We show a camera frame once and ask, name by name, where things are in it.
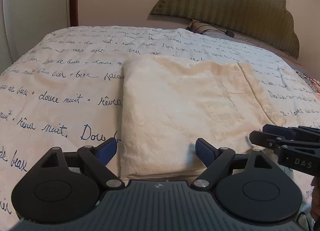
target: bedspread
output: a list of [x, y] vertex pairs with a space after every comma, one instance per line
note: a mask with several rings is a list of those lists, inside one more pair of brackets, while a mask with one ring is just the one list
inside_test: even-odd
[[[249, 63], [285, 126], [320, 127], [320, 101], [285, 61], [264, 49], [185, 29], [55, 31], [0, 76], [0, 230], [18, 220], [10, 202], [13, 187], [50, 147], [75, 151], [112, 136], [121, 147], [122, 65], [144, 54]], [[115, 156], [108, 167], [119, 175], [118, 161]], [[311, 178], [283, 170], [310, 200]]]

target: striped fabric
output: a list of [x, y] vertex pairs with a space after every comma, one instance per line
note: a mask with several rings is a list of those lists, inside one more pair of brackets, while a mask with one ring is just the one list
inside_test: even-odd
[[320, 82], [318, 80], [315, 80], [314, 78], [311, 78], [307, 74], [302, 73], [298, 70], [296, 70], [296, 73], [308, 84], [313, 92], [320, 93]]

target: round black disc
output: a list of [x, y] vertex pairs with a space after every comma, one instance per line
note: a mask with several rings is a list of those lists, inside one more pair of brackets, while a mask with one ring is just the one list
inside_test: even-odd
[[12, 191], [19, 217], [37, 223], [58, 224], [87, 214], [99, 199], [97, 184], [69, 170], [45, 168], [27, 174]]
[[300, 189], [289, 177], [264, 169], [226, 177], [215, 195], [230, 214], [258, 223], [293, 218], [302, 202]]

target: folded blanket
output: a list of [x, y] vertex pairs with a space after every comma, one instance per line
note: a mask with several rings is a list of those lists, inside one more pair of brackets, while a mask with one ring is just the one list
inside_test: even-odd
[[248, 135], [284, 125], [249, 64], [143, 56], [124, 64], [122, 178], [197, 175], [202, 137], [245, 153]]

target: upholstered headboard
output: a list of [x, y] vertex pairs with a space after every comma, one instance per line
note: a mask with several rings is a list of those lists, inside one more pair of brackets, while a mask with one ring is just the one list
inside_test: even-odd
[[151, 14], [201, 20], [262, 40], [294, 58], [299, 40], [285, 0], [159, 0]]

